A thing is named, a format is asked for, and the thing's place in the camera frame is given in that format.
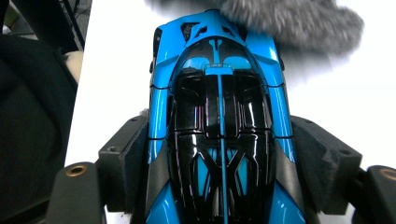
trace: gray fur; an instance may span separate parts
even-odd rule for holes
[[[343,54],[361,42],[362,18],[333,0],[212,0],[229,20],[284,45]]]

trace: white table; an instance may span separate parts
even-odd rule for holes
[[[93,1],[66,165],[95,162],[97,151],[123,123],[149,107],[154,30],[212,7],[201,1]],[[396,167],[396,35],[391,31],[396,4],[338,2],[365,20],[361,46],[343,57],[284,50],[290,113],[313,120],[362,153],[362,168]],[[321,220],[348,223],[351,212]],[[128,223],[120,214],[108,214],[107,221]]]

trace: blue car body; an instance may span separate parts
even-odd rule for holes
[[[166,154],[170,178],[146,222],[305,223],[276,179],[276,148],[295,152],[273,38],[213,9],[159,26],[153,44],[147,162]]]

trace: person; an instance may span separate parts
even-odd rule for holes
[[[0,22],[8,0],[0,0]],[[0,34],[0,222],[44,216],[64,168],[81,51]]]

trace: gray fuzzy object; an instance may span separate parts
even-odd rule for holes
[[[363,19],[333,0],[212,0],[230,21],[279,44],[345,54],[361,42]]]

